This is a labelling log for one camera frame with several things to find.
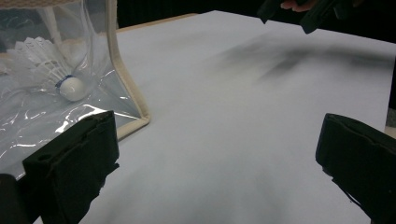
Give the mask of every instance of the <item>white tabletop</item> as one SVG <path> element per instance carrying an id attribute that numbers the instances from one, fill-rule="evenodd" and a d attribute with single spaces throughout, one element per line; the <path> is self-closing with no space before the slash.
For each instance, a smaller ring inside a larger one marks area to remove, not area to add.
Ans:
<path id="1" fill-rule="evenodd" d="M 326 113 L 384 129 L 395 45 L 217 11 L 118 38 L 152 121 L 81 223 L 370 222 L 315 151 Z"/>

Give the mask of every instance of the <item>white table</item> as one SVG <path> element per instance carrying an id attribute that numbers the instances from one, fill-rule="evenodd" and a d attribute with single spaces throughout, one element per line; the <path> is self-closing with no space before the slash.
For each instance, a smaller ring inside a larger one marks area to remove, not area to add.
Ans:
<path id="1" fill-rule="evenodd" d="M 370 222 L 315 151 L 326 113 L 384 129 L 395 45 L 217 11 L 118 38 L 152 122 L 81 223 Z"/>

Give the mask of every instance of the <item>transparent plastic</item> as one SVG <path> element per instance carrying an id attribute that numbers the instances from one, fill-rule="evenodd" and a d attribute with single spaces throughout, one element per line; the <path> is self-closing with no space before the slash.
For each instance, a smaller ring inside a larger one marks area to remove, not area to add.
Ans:
<path id="1" fill-rule="evenodd" d="M 105 0 L 0 8 L 0 173 L 21 177 L 23 159 L 89 115 L 113 110 L 118 128 L 141 119 L 106 23 Z"/>

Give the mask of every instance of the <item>dark background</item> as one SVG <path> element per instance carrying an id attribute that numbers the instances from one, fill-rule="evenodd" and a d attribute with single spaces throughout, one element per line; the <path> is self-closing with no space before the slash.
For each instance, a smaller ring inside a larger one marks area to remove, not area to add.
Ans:
<path id="1" fill-rule="evenodd" d="M 232 12 L 257 17 L 256 12 L 264 0 L 118 0 L 119 27 L 156 21 L 188 13 L 205 13 L 212 10 Z M 387 7 L 378 9 L 377 3 L 386 3 Z M 280 9 L 272 18 L 274 21 L 298 24 L 304 13 Z M 331 15 L 321 29 L 359 35 L 373 39 L 396 43 L 396 1 L 366 0 L 355 14 L 345 21 L 339 21 Z M 392 81 L 392 93 L 389 107 L 396 109 L 396 78 Z"/>

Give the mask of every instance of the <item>white shuttlecock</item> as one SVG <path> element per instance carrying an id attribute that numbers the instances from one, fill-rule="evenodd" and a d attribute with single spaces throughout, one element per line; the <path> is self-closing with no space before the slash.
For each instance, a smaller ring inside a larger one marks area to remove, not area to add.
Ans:
<path id="1" fill-rule="evenodd" d="M 16 66 L 30 70 L 34 76 L 31 79 L 40 82 L 45 89 L 55 90 L 73 102 L 85 97 L 84 83 L 72 75 L 72 68 L 49 40 L 27 37 L 24 42 L 17 42 L 15 49 L 9 49 L 7 53 Z"/>

